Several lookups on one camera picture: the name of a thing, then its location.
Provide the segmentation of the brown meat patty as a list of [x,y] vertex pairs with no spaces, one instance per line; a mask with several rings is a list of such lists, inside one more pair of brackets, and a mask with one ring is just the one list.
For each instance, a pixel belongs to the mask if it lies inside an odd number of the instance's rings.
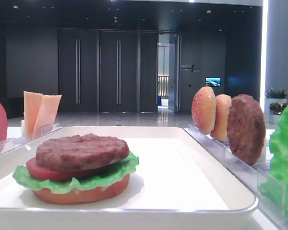
[[231,152],[245,163],[255,164],[262,154],[266,127],[260,104],[252,96],[232,98],[227,133]]
[[127,158],[127,143],[116,137],[83,136],[54,138],[37,147],[36,164],[54,171],[97,169]]

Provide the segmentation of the orange cheese slice right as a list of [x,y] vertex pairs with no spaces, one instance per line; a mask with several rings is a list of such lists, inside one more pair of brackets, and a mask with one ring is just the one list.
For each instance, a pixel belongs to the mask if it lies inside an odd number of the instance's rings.
[[61,97],[62,95],[43,95],[33,130],[34,132],[44,126],[54,124]]

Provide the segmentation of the orange cheese slice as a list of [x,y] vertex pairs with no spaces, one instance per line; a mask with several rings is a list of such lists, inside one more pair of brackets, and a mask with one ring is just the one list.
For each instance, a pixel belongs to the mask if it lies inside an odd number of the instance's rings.
[[43,95],[33,130],[34,132],[44,126],[54,124],[61,97],[62,95]]
[[43,94],[24,91],[24,131],[25,135],[33,133]]

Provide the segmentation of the orange cheese slice left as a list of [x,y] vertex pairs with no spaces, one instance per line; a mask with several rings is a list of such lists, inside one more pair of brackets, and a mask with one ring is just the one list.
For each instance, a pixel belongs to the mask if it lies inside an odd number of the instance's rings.
[[33,133],[43,94],[24,91],[24,131],[25,135]]

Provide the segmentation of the red tomato slice on tray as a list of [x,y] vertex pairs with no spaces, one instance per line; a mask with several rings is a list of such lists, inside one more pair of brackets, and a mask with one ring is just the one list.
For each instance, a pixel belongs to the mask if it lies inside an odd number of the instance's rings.
[[72,178],[83,179],[97,174],[109,173],[110,171],[117,169],[119,166],[121,166],[121,163],[117,162],[97,169],[62,172],[38,166],[35,158],[30,159],[26,163],[26,168],[31,177],[41,181],[51,180],[56,182],[69,181]]

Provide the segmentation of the green lettuce on tray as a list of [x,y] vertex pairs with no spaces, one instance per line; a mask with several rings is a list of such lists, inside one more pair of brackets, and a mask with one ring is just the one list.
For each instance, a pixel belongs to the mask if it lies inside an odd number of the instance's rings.
[[49,189],[54,194],[67,194],[73,189],[86,191],[97,187],[108,187],[116,182],[121,181],[127,174],[136,171],[136,166],[139,164],[139,157],[135,156],[131,151],[129,156],[113,165],[109,169],[99,172],[84,179],[72,178],[65,182],[55,182],[51,180],[41,181],[30,176],[28,169],[25,166],[17,166],[12,177],[14,180],[24,187],[33,191],[41,189]]

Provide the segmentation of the green lettuce leaf in rack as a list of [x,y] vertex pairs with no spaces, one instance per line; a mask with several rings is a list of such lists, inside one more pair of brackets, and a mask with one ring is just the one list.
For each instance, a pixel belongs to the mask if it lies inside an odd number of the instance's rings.
[[270,161],[270,176],[259,186],[259,191],[283,208],[288,217],[288,105],[280,115],[278,128],[270,136],[269,150],[274,155]]

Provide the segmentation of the sesame bun top slice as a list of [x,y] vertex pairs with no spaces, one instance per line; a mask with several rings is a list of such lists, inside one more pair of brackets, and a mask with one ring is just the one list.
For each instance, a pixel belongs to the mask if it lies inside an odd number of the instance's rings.
[[216,96],[212,87],[204,86],[194,95],[192,120],[200,132],[207,135],[214,129],[216,120]]

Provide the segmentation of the dark double door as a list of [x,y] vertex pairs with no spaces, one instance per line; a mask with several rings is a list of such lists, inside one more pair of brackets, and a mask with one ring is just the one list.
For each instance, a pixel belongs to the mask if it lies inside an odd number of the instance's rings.
[[62,112],[136,112],[137,33],[59,30]]

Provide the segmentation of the white tray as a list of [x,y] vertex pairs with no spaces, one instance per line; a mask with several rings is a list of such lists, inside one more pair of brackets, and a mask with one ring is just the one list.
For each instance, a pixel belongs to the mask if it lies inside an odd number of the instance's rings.
[[[87,133],[121,138],[139,157],[119,196],[52,205],[12,178],[43,141]],[[258,198],[178,127],[63,127],[0,155],[0,230],[242,230],[257,206]]]

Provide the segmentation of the plain bun slice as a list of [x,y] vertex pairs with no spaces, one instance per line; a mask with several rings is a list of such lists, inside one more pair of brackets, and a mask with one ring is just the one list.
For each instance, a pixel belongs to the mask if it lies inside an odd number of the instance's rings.
[[211,136],[219,141],[227,138],[227,125],[229,109],[231,107],[231,97],[226,94],[220,94],[216,97],[216,121]]

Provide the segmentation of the bottom bun on tray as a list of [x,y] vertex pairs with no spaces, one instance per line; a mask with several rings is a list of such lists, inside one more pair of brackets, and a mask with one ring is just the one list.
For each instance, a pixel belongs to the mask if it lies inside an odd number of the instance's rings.
[[81,191],[79,189],[72,189],[66,194],[54,194],[50,189],[41,189],[39,191],[32,191],[39,199],[59,205],[74,205],[83,203],[92,203],[108,198],[115,197],[121,194],[130,181],[130,175],[127,174],[124,178],[108,187],[97,187],[91,190]]

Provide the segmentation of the potted flower planter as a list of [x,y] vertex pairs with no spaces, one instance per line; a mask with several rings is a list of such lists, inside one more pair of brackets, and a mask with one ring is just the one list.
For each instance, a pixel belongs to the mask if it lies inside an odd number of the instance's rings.
[[285,89],[275,90],[270,88],[265,93],[264,115],[265,121],[270,124],[277,124],[279,116],[287,106],[288,94]]

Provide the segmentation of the clear acrylic left rack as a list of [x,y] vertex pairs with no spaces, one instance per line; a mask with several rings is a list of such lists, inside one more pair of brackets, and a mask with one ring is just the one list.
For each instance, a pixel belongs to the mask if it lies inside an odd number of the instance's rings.
[[19,146],[26,145],[29,142],[41,138],[51,132],[54,132],[56,130],[60,129],[59,124],[54,125],[47,125],[44,127],[41,127],[38,131],[29,134],[27,136],[22,136],[19,138],[8,138],[7,140],[0,142],[0,155],[13,150]]

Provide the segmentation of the clear acrylic rack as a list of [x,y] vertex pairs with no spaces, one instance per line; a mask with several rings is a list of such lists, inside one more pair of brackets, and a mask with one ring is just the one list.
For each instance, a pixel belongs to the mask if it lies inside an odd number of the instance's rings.
[[259,198],[258,210],[253,214],[256,229],[288,230],[288,192],[269,174],[268,162],[250,166],[229,151],[227,141],[213,140],[191,124],[187,131]]
[[47,125],[44,127],[41,127],[38,131],[29,134],[27,136],[22,136],[19,138],[8,138],[7,140],[0,142],[0,155],[13,150],[19,146],[26,145],[29,142],[41,138],[51,132],[54,132],[56,130],[60,129],[59,124],[54,125]]

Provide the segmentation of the clear acrylic right rack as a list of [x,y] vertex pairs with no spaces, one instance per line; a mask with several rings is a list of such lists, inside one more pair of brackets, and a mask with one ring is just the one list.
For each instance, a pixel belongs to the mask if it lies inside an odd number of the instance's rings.
[[253,214],[256,229],[288,230],[288,192],[269,174],[268,162],[250,166],[229,151],[227,141],[213,140],[191,124],[187,131],[259,198],[258,210]]

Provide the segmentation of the small wall screen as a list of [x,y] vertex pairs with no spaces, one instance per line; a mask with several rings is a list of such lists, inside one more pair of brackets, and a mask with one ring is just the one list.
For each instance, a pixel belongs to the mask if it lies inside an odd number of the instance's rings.
[[221,78],[205,78],[205,86],[221,87]]

